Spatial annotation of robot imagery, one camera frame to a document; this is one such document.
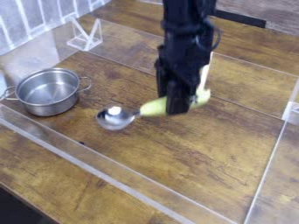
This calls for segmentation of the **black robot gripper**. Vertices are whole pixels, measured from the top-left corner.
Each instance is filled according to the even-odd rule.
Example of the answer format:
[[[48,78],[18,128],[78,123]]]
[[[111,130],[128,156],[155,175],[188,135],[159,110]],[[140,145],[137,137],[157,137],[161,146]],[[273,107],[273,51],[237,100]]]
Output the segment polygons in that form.
[[[200,70],[209,64],[216,27],[208,15],[213,14],[215,5],[216,0],[163,0],[164,38],[155,68],[157,95],[167,95],[169,116],[188,112]]]

